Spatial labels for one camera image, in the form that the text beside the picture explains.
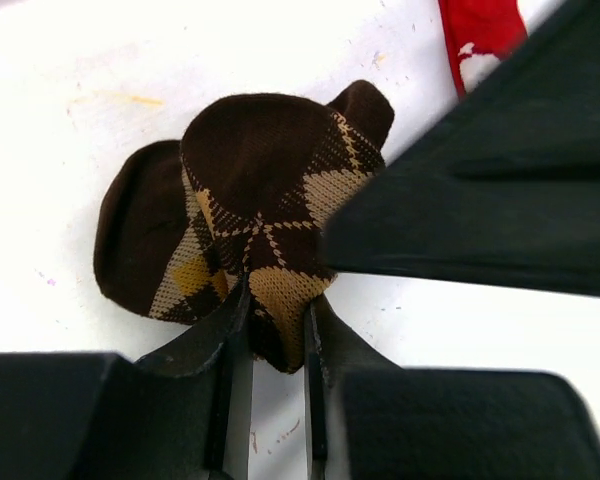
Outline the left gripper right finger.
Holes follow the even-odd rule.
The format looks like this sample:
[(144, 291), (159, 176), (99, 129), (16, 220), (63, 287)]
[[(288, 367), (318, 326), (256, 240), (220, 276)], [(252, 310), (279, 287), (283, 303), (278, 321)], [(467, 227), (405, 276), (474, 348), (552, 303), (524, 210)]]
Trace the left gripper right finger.
[(347, 325), (322, 294), (303, 314), (304, 400), (307, 473), (325, 479), (328, 466), (349, 466), (341, 384), (350, 372), (398, 371)]

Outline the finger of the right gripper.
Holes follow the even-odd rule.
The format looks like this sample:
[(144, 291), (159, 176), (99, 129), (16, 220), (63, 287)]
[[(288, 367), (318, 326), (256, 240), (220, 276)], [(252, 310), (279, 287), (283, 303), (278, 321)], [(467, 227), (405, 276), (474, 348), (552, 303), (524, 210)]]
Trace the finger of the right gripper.
[(339, 271), (600, 297), (600, 1), (567, 1), (325, 227)]

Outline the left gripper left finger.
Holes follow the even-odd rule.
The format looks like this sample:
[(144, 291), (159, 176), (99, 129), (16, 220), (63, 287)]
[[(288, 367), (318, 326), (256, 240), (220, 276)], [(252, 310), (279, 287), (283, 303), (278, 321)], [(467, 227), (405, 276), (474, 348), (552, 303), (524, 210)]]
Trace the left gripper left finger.
[(252, 409), (253, 359), (247, 316), (248, 281), (241, 279), (220, 307), (183, 334), (136, 362), (143, 370), (185, 386), (191, 437), (201, 455), (196, 479), (246, 479)]

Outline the brown yellow argyle sock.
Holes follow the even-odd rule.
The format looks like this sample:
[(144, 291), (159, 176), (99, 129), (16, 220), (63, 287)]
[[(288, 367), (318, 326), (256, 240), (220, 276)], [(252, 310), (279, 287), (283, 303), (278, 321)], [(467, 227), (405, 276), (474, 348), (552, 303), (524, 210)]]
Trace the brown yellow argyle sock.
[(252, 351), (296, 372), (304, 311), (335, 278), (319, 255), (324, 226), (384, 168), (393, 121), (365, 80), (326, 104), (273, 93), (212, 103), (180, 139), (134, 152), (108, 187), (93, 253), (101, 293), (193, 324), (246, 281)]

